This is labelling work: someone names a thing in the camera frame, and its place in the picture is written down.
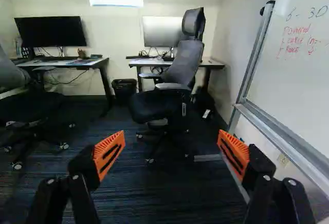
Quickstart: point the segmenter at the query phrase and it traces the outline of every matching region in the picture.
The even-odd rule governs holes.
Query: office chair
[[[191,92],[195,84],[195,74],[201,62],[204,44],[201,42],[206,18],[203,8],[187,10],[182,20],[182,31],[189,40],[180,41],[173,64],[162,74],[141,73],[144,79],[153,79],[155,89],[133,95],[129,102],[132,118],[139,124],[146,123],[149,130],[137,132],[137,137],[158,136],[150,155],[149,164],[160,145],[174,140],[174,136],[188,133]],[[179,143],[174,143],[186,153]]]
[[[59,145],[66,150],[69,145],[59,142],[54,132],[44,127],[45,122],[53,111],[63,102],[64,96],[55,92],[46,92],[40,87],[28,72],[20,69],[7,58],[0,45],[0,86],[10,89],[26,86],[28,91],[12,95],[0,100],[0,126],[4,127],[0,146],[5,152],[11,152],[18,143],[24,143],[19,155],[11,162],[14,170],[20,170],[23,161],[35,144],[39,141],[48,141]],[[59,127],[57,132],[64,132]]]

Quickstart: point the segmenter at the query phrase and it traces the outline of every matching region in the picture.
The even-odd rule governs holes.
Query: orange part
[[[249,163],[249,147],[223,130],[220,130],[217,145],[232,165],[239,180],[242,181]]]
[[[105,138],[94,147],[94,162],[99,181],[102,181],[108,170],[125,147],[124,132],[121,130]]]

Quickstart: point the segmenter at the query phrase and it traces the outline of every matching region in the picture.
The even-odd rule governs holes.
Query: monitor stand
[[[170,48],[170,57],[175,58],[174,56],[175,47]]]
[[[58,49],[60,50],[60,56],[59,57],[65,57],[63,47],[58,47]]]
[[[174,51],[175,51],[175,47],[171,47],[170,48],[170,57],[169,56],[164,56],[164,57],[162,57],[162,59],[164,61],[174,61],[174,59],[175,59]]]

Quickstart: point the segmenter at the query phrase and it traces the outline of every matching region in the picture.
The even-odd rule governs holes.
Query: computer monitor
[[[16,17],[23,47],[87,46],[79,16]]]
[[[145,47],[176,47],[184,40],[182,17],[143,16]]]

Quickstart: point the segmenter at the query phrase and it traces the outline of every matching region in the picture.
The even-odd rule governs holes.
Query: standing desk
[[[90,63],[86,63],[84,65],[76,65],[76,64],[70,64],[75,60],[70,61],[54,61],[54,62],[40,62],[37,59],[33,61],[28,61],[25,63],[18,64],[17,66],[20,68],[25,68],[27,70],[33,70],[34,68],[42,67],[42,66],[51,66],[56,68],[75,68],[76,70],[89,70],[89,69],[99,69],[99,72],[101,74],[106,100],[107,100],[107,107],[104,111],[104,114],[107,113],[107,111],[112,107],[113,104],[113,95],[111,92],[111,88],[109,86],[109,81],[107,78],[107,64],[108,64],[108,58],[101,58],[99,60],[95,60]]]
[[[142,80],[139,74],[141,73],[141,68],[143,66],[151,66],[151,67],[169,67],[173,64],[170,61],[164,61],[162,58],[150,58],[150,59],[135,59],[129,62],[129,67],[136,67],[137,69],[137,80],[138,80],[138,90],[139,92],[143,91],[142,88]],[[223,69],[225,65],[223,63],[212,60],[210,57],[202,58],[202,62],[199,67],[206,69],[206,74],[204,77],[204,85],[203,88],[208,89],[209,79],[211,75],[211,70],[215,69]]]

